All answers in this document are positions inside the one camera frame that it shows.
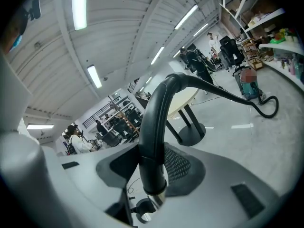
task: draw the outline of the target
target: black round base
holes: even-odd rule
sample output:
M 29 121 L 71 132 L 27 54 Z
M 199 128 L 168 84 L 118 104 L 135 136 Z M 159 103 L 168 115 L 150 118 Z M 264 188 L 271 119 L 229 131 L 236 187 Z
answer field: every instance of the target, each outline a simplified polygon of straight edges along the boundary
M 206 134 L 206 128 L 203 124 L 200 124 L 200 127 L 202 128 L 204 132 L 204 136 Z M 179 142 L 180 145 L 184 146 L 193 146 L 197 143 L 199 143 L 204 136 L 200 136 L 199 132 L 197 131 L 196 127 L 193 123 L 191 123 L 191 127 L 185 126 L 182 128 L 182 130 L 179 132 L 179 136 L 182 139 L 182 142 Z

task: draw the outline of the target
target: face mask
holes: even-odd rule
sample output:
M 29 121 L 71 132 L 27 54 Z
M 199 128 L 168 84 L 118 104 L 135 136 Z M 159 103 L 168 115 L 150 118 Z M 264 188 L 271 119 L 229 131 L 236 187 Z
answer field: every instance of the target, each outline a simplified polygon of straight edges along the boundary
M 19 45 L 19 43 L 20 43 L 21 40 L 22 40 L 22 35 L 19 35 L 19 36 L 16 38 L 16 40 L 15 40 L 15 42 L 14 42 L 12 48 L 9 50 L 9 52 L 11 52 L 13 49 L 15 49 L 15 48 Z

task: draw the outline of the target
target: wall shelf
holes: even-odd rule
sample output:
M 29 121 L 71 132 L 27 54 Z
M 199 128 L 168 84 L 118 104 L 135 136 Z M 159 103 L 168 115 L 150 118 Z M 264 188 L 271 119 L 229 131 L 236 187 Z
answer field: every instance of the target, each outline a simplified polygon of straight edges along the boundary
M 273 69 L 275 69 L 279 73 L 281 73 L 284 76 L 286 76 L 287 78 L 289 78 L 291 81 L 293 81 L 304 92 L 304 84 L 295 75 L 292 75 L 286 69 L 282 69 L 277 61 L 263 62 L 263 63 L 272 67 Z
M 257 26 L 265 23 L 266 21 L 271 20 L 271 19 L 273 19 L 273 18 L 275 18 L 275 17 L 277 17 L 277 16 L 279 16 L 281 14 L 284 14 L 284 13 L 285 13 L 284 9 L 278 9 L 278 10 L 272 12 L 271 14 L 268 14 L 265 18 L 262 18 L 258 23 L 255 23 L 253 26 L 251 26 L 248 29 L 246 29 L 245 32 L 248 32 L 251 29 L 253 29 L 253 28 L 255 28 L 255 27 L 257 27 Z
M 260 48 L 274 48 L 274 49 L 281 49 L 286 51 L 295 52 L 298 54 L 301 54 L 304 56 L 304 50 L 302 49 L 301 45 L 299 43 L 289 42 L 289 41 L 283 41 L 279 44 L 260 44 Z

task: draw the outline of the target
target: ceiling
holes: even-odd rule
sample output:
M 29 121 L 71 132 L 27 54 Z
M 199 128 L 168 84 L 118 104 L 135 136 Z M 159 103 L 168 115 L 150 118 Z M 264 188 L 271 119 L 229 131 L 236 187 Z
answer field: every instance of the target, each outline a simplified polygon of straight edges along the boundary
M 87 27 L 75 31 L 71 0 L 40 0 L 41 17 L 29 21 L 20 45 L 8 54 L 18 77 L 33 94 L 26 123 L 54 124 L 43 136 L 57 138 L 73 120 L 118 88 L 157 67 L 191 43 L 206 22 L 219 20 L 219 0 L 87 0 Z M 199 9 L 175 30 L 182 17 Z M 96 89 L 86 68 L 94 64 Z M 37 137 L 41 131 L 30 132 Z

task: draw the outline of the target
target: pants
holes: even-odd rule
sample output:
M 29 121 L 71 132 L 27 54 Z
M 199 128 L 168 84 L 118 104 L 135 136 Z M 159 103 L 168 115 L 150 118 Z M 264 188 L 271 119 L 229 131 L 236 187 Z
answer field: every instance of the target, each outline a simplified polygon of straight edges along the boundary
M 213 80 L 207 69 L 205 69 L 203 72 L 198 72 L 198 77 L 213 85 Z
M 224 65 L 224 68 L 226 70 L 228 70 L 229 68 L 232 67 L 232 65 L 228 62 L 227 58 L 225 57 L 225 55 L 222 51 L 220 51 L 218 53 L 218 56 L 219 56 L 220 60 L 222 61 L 223 65 Z

